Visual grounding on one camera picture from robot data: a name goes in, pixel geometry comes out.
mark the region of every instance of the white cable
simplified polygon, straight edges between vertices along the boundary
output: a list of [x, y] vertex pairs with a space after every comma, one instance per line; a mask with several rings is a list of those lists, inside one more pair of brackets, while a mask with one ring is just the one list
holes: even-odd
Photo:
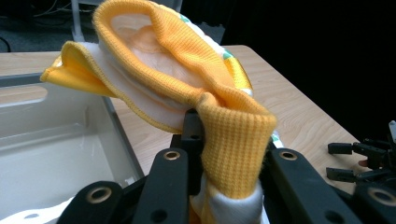
[[46, 14], [40, 14], [40, 15], [37, 15], [37, 16], [35, 16], [35, 17], [38, 17], [38, 16], [45, 16], [45, 15], [49, 15], [49, 14], [52, 14], [52, 13], [55, 13], [55, 12], [59, 12], [59, 11], [66, 11], [67, 9], [65, 9], [65, 8], [68, 7], [68, 6], [70, 6], [70, 4], [71, 4], [71, 3], [68, 3], [68, 4], [66, 4], [64, 7], [58, 8], [58, 9], [56, 9], [55, 11], [47, 12]]
[[58, 0], [53, 1], [52, 6], [47, 11], [45, 11], [45, 12], [43, 12], [41, 14], [34, 15], [33, 17], [39, 17], [39, 16], [47, 15], [51, 10], [53, 10], [53, 8], [55, 7], [57, 2], [58, 2]]

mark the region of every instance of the black metal frame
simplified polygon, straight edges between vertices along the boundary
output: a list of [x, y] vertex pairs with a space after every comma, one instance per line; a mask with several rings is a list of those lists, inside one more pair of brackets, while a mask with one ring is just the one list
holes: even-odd
[[[204, 145], [204, 127], [189, 110], [183, 134], [156, 155], [149, 175], [125, 189], [108, 181], [87, 186], [58, 223], [188, 223], [189, 196], [200, 190]], [[260, 180], [271, 223], [396, 223], [395, 189], [359, 183], [349, 195], [328, 185], [301, 153], [272, 142]]]

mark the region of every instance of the wooden table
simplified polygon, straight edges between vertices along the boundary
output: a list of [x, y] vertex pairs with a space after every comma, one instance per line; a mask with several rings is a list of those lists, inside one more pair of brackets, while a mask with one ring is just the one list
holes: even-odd
[[[276, 130], [284, 146], [304, 154], [328, 183], [353, 192], [354, 184], [328, 180], [326, 167], [352, 169], [359, 173], [366, 170], [358, 165], [358, 160], [364, 157], [359, 154], [332, 156], [327, 153], [327, 145], [332, 142], [353, 143], [357, 139], [252, 49], [246, 46], [226, 48], [244, 66], [253, 85], [254, 98], [277, 116]], [[59, 52], [0, 53], [0, 76], [43, 72], [58, 55]], [[156, 153], [169, 147], [172, 134], [148, 125], [121, 100], [112, 100], [147, 175]]]

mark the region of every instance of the screw hole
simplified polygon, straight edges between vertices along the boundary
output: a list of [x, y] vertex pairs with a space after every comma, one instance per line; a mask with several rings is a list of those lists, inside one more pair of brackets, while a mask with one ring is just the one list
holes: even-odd
[[89, 203], [102, 203], [107, 200], [111, 195], [111, 189], [108, 187], [98, 187], [90, 190], [87, 195]]
[[396, 206], [396, 196], [383, 190], [376, 188], [369, 188], [369, 195], [379, 203], [387, 206]]
[[199, 135], [196, 135], [196, 134], [193, 134], [193, 135], [190, 136], [190, 138], [192, 138], [192, 139], [199, 139], [200, 136], [199, 136]]
[[342, 224], [345, 223], [342, 216], [334, 211], [326, 211], [324, 215], [331, 223]]
[[297, 160], [297, 156], [294, 153], [288, 152], [288, 151], [282, 151], [279, 153], [280, 157], [288, 160], [288, 161], [295, 161]]
[[156, 223], [165, 221], [167, 217], [168, 215], [162, 209], [156, 210], [151, 213], [151, 221]]
[[178, 153], [178, 152], [176, 152], [176, 151], [168, 151], [168, 152], [166, 152], [166, 153], [163, 155], [163, 157], [164, 157], [166, 160], [174, 161], [174, 160], [177, 160], [177, 159], [180, 157], [180, 153]]

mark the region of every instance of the white fabric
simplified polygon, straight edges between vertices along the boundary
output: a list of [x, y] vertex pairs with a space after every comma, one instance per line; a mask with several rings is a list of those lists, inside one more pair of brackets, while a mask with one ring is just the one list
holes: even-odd
[[[201, 178], [201, 189], [205, 189], [206, 176]], [[206, 192], [201, 190], [196, 196], [191, 196], [191, 206], [195, 213], [200, 216], [204, 206]], [[219, 224], [267, 224], [268, 217], [263, 208], [262, 186], [257, 182], [254, 192], [245, 199], [231, 199], [216, 192], [209, 199], [210, 211], [216, 223]]]
[[181, 130], [185, 111], [190, 109], [190, 106], [179, 104], [163, 95], [156, 95], [146, 86], [139, 84], [128, 75], [104, 46], [99, 47], [97, 44], [87, 42], [80, 44], [90, 52], [99, 68], [106, 74], [108, 81], [128, 97], [131, 105], [157, 123]]

